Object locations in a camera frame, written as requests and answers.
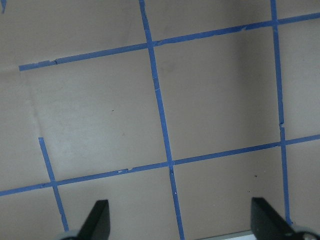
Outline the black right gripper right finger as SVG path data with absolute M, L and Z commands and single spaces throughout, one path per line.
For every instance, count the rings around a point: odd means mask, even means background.
M 263 197 L 251 199 L 250 228 L 257 240 L 294 240 L 296 234 Z

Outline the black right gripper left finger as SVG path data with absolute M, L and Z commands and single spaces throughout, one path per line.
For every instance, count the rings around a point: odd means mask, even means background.
M 84 224 L 79 230 L 77 240 L 108 240 L 111 232 L 109 201 L 95 202 Z

